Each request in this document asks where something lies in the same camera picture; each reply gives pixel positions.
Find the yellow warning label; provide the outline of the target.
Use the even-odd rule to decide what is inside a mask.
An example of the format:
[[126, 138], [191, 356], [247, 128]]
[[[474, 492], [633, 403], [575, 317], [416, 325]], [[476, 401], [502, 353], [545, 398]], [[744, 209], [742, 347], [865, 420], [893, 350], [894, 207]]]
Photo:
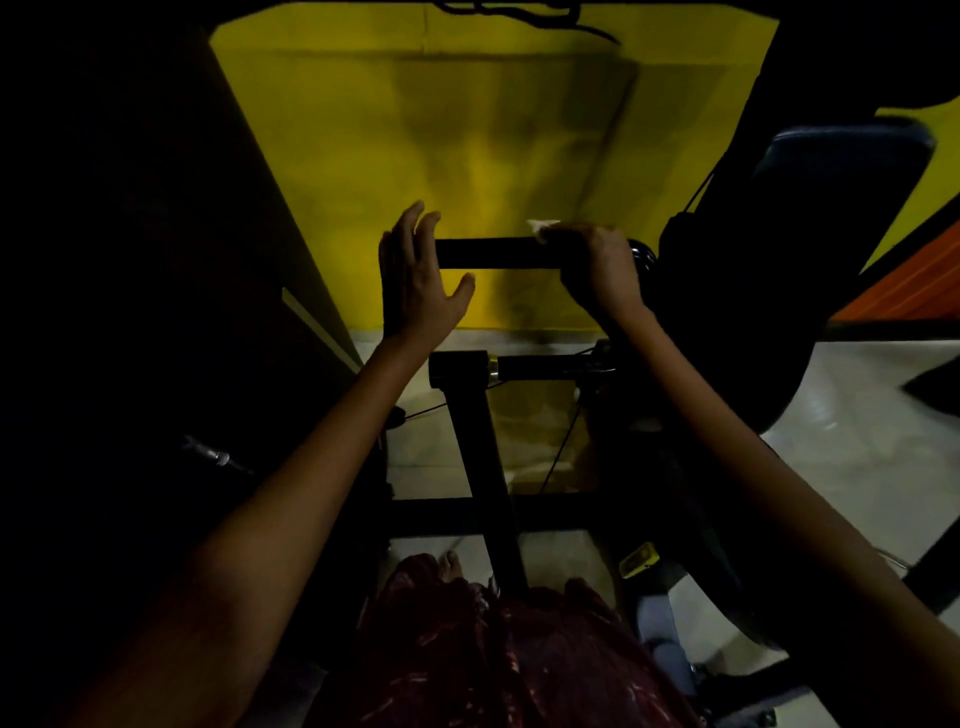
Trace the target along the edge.
[[661, 561], [661, 555], [652, 541], [645, 541], [623, 557], [618, 565], [618, 574], [623, 580], [638, 577], [648, 572]]

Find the person's right hand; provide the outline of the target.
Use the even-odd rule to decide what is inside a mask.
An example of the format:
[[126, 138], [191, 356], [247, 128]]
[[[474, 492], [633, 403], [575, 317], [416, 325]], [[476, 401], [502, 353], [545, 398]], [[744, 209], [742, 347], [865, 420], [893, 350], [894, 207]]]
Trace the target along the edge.
[[621, 230], [604, 227], [590, 261], [558, 261], [560, 279], [573, 300], [607, 334], [646, 309], [630, 244]]

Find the person's left hand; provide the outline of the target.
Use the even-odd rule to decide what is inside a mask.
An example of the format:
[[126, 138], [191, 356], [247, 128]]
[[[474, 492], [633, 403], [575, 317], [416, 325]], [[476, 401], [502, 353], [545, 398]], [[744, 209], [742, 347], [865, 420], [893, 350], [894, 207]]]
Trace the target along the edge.
[[390, 343], [424, 361], [463, 319], [444, 319], [441, 313], [441, 290], [450, 295], [444, 287], [435, 239], [441, 213], [427, 212], [424, 207], [415, 231], [417, 259], [403, 257], [399, 219], [383, 233], [378, 246], [383, 334]]

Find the black exercise machine frame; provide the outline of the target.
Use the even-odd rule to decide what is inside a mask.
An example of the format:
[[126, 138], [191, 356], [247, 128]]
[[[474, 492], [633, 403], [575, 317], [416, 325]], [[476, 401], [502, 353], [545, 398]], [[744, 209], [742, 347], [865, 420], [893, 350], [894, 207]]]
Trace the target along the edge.
[[[500, 596], [517, 599], [531, 593], [522, 535], [589, 531], [617, 558], [616, 567], [628, 553], [652, 542], [659, 563], [634, 578], [619, 576], [623, 583], [634, 582], [626, 590], [634, 630], [704, 727], [719, 728], [720, 709], [707, 691], [714, 679], [688, 661], [667, 592], [691, 567], [695, 574], [724, 582], [724, 555], [705, 513], [686, 490], [673, 452], [657, 431], [643, 430], [639, 418], [627, 424], [625, 416], [599, 413], [603, 395], [632, 383], [618, 372], [618, 357], [605, 339], [574, 354], [497, 357], [479, 349], [431, 354], [429, 382], [445, 397], [471, 497], [394, 504], [394, 535], [482, 535], [493, 587]], [[569, 432], [578, 418], [594, 409], [591, 439], [604, 455], [596, 490], [546, 493], [548, 473], [536, 494], [509, 491], [487, 394], [503, 384], [528, 382], [577, 386], [580, 394]]]

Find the person's right forearm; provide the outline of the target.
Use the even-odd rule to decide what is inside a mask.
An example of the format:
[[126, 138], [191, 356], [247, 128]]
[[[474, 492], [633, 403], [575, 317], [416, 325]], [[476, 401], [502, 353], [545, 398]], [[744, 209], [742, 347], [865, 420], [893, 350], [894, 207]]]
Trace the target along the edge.
[[638, 297], [604, 304], [726, 476], [724, 548], [774, 640], [843, 728], [960, 728], [960, 636], [714, 392]]

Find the person's red patterned clothing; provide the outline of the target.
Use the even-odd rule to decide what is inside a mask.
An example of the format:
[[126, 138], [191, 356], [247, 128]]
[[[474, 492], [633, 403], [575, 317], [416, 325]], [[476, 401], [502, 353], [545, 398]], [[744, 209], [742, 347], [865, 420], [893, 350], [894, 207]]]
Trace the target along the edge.
[[616, 612], [582, 579], [497, 593], [406, 558], [363, 633], [351, 728], [703, 728]]

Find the black padded seat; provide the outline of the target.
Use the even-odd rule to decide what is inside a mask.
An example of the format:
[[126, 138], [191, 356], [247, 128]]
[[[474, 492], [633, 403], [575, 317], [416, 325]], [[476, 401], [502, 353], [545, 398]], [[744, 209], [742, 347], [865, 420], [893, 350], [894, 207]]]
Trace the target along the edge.
[[731, 201], [666, 225], [650, 307], [753, 431], [793, 400], [935, 147], [927, 125], [902, 116], [787, 127]]

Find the silver metal pin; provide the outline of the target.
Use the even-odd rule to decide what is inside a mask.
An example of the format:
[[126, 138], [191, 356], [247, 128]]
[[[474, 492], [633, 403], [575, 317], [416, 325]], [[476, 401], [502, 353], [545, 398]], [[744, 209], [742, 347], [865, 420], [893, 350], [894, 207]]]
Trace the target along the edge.
[[186, 434], [183, 436], [181, 449], [186, 453], [198, 456], [215, 467], [233, 470], [247, 477], [255, 475], [252, 469], [237, 461], [229, 452], [203, 443], [192, 435]]

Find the dark machine side panel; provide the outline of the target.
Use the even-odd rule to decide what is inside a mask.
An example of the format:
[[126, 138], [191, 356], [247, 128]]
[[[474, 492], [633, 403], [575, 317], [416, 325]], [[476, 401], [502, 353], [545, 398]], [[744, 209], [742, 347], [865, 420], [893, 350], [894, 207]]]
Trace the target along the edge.
[[0, 728], [58, 718], [352, 377], [198, 14], [0, 0]]

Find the black machine handle bar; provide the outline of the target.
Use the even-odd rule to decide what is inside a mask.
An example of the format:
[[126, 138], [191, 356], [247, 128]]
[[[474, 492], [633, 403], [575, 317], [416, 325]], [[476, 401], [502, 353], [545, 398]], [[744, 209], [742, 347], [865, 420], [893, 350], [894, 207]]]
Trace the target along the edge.
[[[437, 241], [438, 265], [440, 270], [445, 267], [447, 261], [446, 249], [448, 243], [444, 240]], [[494, 239], [491, 245], [481, 245], [477, 240], [453, 241], [450, 245], [455, 268], [466, 270], [466, 273], [472, 273], [473, 268], [479, 269], [502, 269], [502, 270], [520, 270], [528, 269], [559, 269], [559, 263], [554, 261], [547, 249], [539, 244], [534, 237], [515, 238], [509, 241]], [[637, 337], [647, 337], [649, 331], [658, 327], [655, 322], [655, 316], [652, 309], [645, 303], [645, 309], [638, 314], [630, 317], [624, 322], [616, 332], [609, 333], [612, 336], [624, 336], [629, 340]]]

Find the person's left forearm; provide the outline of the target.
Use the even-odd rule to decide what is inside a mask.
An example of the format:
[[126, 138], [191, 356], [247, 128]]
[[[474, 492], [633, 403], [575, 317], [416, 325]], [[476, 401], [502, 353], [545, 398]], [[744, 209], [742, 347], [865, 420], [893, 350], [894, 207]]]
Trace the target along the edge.
[[385, 338], [251, 498], [193, 552], [60, 728], [234, 728], [388, 415], [439, 340]]

